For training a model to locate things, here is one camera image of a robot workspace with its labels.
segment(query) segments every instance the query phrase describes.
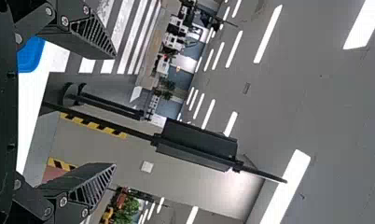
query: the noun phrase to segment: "potted plant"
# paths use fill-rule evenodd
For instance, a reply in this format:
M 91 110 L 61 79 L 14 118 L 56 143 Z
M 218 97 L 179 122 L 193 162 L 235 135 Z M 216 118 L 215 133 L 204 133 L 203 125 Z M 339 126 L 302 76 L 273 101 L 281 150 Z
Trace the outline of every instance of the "potted plant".
M 174 96 L 173 93 L 170 92 L 170 91 L 165 91 L 165 92 L 162 94 L 163 99 L 166 100 L 166 101 L 171 100 L 171 98 L 172 98 L 173 96 Z
M 131 224 L 132 217 L 138 210 L 138 201 L 132 196 L 128 196 L 123 207 L 115 213 L 115 224 Z

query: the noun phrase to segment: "industrial machine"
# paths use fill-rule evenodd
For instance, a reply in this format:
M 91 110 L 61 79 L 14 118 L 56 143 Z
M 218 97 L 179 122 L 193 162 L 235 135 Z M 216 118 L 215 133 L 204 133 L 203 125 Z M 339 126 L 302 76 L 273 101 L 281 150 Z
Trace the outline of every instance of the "industrial machine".
M 102 199 L 114 164 L 83 165 L 35 189 L 16 172 L 16 53 L 34 35 L 88 59 L 116 56 L 109 33 L 82 0 L 0 0 L 0 223 L 80 223 Z

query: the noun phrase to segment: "fluorescent light panel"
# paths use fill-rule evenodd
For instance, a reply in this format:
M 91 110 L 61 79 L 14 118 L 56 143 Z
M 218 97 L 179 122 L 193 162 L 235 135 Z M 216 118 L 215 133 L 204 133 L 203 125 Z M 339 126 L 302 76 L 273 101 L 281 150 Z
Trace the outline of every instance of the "fluorescent light panel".
M 196 71 L 194 71 L 194 73 L 197 73 L 199 71 L 199 68 L 200 68 L 200 65 L 201 65 L 201 61 L 202 61 L 202 56 L 200 57 L 199 62 L 197 63 Z
M 139 216 L 138 224 L 141 224 L 142 218 L 144 218 L 144 215 L 141 214 L 141 216 Z
M 260 63 L 263 57 L 264 51 L 266 50 L 266 47 L 269 44 L 271 34 L 274 31 L 275 24 L 277 24 L 277 21 L 278 21 L 278 18 L 280 17 L 282 9 L 283 9 L 283 5 L 280 5 L 274 10 L 274 12 L 272 12 L 269 25 L 267 26 L 266 32 L 264 33 L 259 49 L 257 50 L 257 56 L 255 56 L 254 63 Z
M 187 224 L 193 224 L 194 219 L 196 218 L 197 212 L 199 211 L 198 206 L 194 206 L 191 208 L 190 215 L 187 218 Z
M 375 29 L 375 0 L 366 0 L 353 29 L 345 41 L 343 49 L 356 49 L 366 46 Z
M 237 34 L 237 37 L 236 37 L 236 39 L 234 41 L 234 45 L 233 45 L 233 48 L 231 49 L 228 61 L 226 62 L 226 68 L 230 68 L 230 65 L 231 65 L 231 62 L 233 61 L 234 55 L 236 53 L 236 50 L 237 50 L 238 46 L 240 45 L 240 41 L 241 41 L 241 37 L 242 36 L 243 36 L 243 31 L 240 31 Z
M 207 71 L 208 66 L 210 65 L 210 62 L 211 62 L 211 59 L 212 59 L 213 54 L 214 54 L 214 49 L 211 49 L 211 51 L 210 51 L 210 55 L 208 56 L 208 59 L 207 59 L 207 63 L 206 63 L 205 66 L 204 66 L 204 70 L 203 70 L 204 72 Z
M 162 207 L 162 205 L 164 204 L 164 198 L 161 198 L 160 199 L 160 203 L 159 203 L 159 205 L 158 205 L 158 210 L 156 211 L 157 213 L 160 213 L 160 211 L 161 211 L 161 207 Z
M 191 111 L 191 109 L 192 109 L 193 106 L 194 106 L 194 102 L 196 102 L 197 94 L 199 94 L 199 90 L 196 90 L 196 91 L 194 92 L 193 99 L 191 100 L 191 105 L 190 105 L 190 107 L 188 108 L 189 111 Z
M 217 66 L 217 62 L 219 62 L 220 55 L 222 55 L 223 48 L 225 47 L 225 42 L 222 42 L 219 47 L 219 51 L 216 54 L 216 58 L 213 64 L 212 69 L 215 70 Z
M 231 15 L 232 18 L 237 16 L 238 9 L 240 9 L 241 1 L 242 0 L 237 0 L 236 7 L 234 8 L 233 14 Z
M 147 213 L 148 213 L 149 211 L 146 209 L 145 210 L 145 213 L 144 213 L 144 217 L 142 218 L 142 222 L 141 222 L 141 224 L 144 224 L 145 223 L 145 220 L 146 220 L 146 217 L 147 217 Z
M 208 37 L 207 37 L 207 41 L 205 41 L 206 44 L 208 44 L 210 42 L 210 39 L 211 39 L 211 35 L 212 35 L 212 32 L 214 31 L 214 28 L 211 27 L 210 29 L 210 33 L 208 33 Z
M 223 15 L 223 21 L 226 21 L 228 19 L 229 12 L 230 12 L 230 7 L 226 8 L 225 15 Z
M 205 129 L 207 127 L 208 120 L 210 119 L 212 111 L 214 110 L 215 102 L 216 102 L 216 100 L 213 99 L 211 101 L 210 106 L 208 107 L 207 114 L 205 115 L 204 122 L 202 123 L 202 126 L 201 126 L 202 129 Z
M 204 100 L 205 93 L 203 93 L 200 97 L 199 103 L 197 104 L 196 111 L 194 111 L 193 119 L 196 119 L 197 115 L 199 114 L 202 101 Z
M 150 207 L 149 214 L 147 215 L 147 220 L 150 220 L 152 218 L 153 210 L 155 210 L 155 203 L 152 203 L 152 206 Z
M 283 179 L 287 180 L 287 184 L 278 185 L 260 224 L 281 223 L 286 209 L 290 205 L 310 164 L 310 160 L 310 156 L 296 149 L 283 175 Z
M 231 113 L 231 116 L 230 116 L 230 119 L 229 119 L 229 122 L 228 122 L 228 126 L 226 126 L 226 129 L 225 131 L 223 132 L 223 134 L 226 136 L 226 137 L 229 137 L 230 134 L 231 134 L 231 130 L 233 130 L 233 127 L 234 127 L 234 124 L 237 120 L 237 117 L 238 117 L 238 113 L 233 111 L 233 113 Z
M 190 93 L 188 94 L 187 98 L 187 105 L 190 103 L 191 96 L 193 95 L 194 92 L 194 87 L 191 88 Z

